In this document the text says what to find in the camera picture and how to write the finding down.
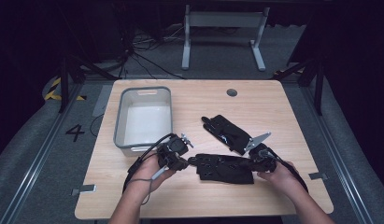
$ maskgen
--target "light wood tabletop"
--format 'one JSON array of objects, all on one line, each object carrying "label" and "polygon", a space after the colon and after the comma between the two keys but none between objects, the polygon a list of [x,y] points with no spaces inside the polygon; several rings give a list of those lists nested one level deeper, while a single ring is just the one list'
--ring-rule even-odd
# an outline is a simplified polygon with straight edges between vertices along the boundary
[{"label": "light wood tabletop", "polygon": [[[326,212],[334,210],[291,105],[275,80],[119,80],[113,85],[93,149],[84,185],[96,192],[81,193],[75,215],[79,219],[110,218],[120,197],[128,168],[136,157],[125,157],[113,136],[121,93],[128,88],[165,86],[171,91],[173,131],[187,134],[194,145],[182,157],[197,153],[237,156],[203,128],[201,117],[221,114],[252,137],[271,132],[264,143],[284,161],[292,161],[310,195]],[[229,96],[229,89],[237,96]],[[253,185],[201,181],[196,168],[178,171],[141,207],[141,217],[237,217],[295,214],[291,201],[254,174]]]}]

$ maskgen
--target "gray carpet floor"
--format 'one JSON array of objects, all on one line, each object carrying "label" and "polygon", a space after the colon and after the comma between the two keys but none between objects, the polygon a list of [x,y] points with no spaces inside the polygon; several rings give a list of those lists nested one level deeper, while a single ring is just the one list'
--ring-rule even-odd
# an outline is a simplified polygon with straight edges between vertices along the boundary
[{"label": "gray carpet floor", "polygon": [[[171,41],[157,49],[137,53],[187,79],[268,79],[275,71],[286,68],[303,30],[304,27],[295,26],[267,27],[264,30],[260,47],[266,65],[264,72],[258,71],[249,47],[249,41],[255,35],[255,31],[250,29],[225,32],[217,29],[193,30],[191,63],[187,71],[180,68],[182,35],[168,39]],[[122,70],[110,73],[128,79],[177,78],[137,56],[129,58]],[[330,216],[337,223],[384,223],[384,188],[364,157],[330,85],[325,80],[323,116],[317,117],[309,106],[314,83],[309,88],[300,88],[295,82],[297,78],[298,75],[292,75],[282,83],[314,160],[320,172],[328,176],[324,183],[334,203]],[[51,83],[42,90],[42,95],[47,93]],[[70,83],[73,93],[86,96],[86,100],[72,101],[62,115],[58,114],[61,102],[48,100],[14,136],[0,157],[0,222],[7,215],[9,222],[3,223],[94,223],[94,220],[75,218],[78,195],[72,196],[72,189],[78,189],[83,183],[95,136],[99,132],[100,115],[104,112],[112,83],[97,75],[88,75],[82,86]],[[320,122],[326,125],[353,185],[360,193],[369,217],[366,220],[361,220],[358,209],[352,203],[352,195],[345,189],[344,178],[334,165],[328,139],[320,130]],[[74,141],[75,136],[66,132],[77,125],[84,133]],[[52,133],[53,127],[57,127],[58,131]],[[49,143],[48,135],[53,136]],[[23,179],[29,175],[28,170],[34,167],[42,146],[50,148],[40,160],[41,169],[35,170],[32,186],[19,200],[15,195]],[[297,216],[285,216],[282,221],[285,224],[299,223]]]}]

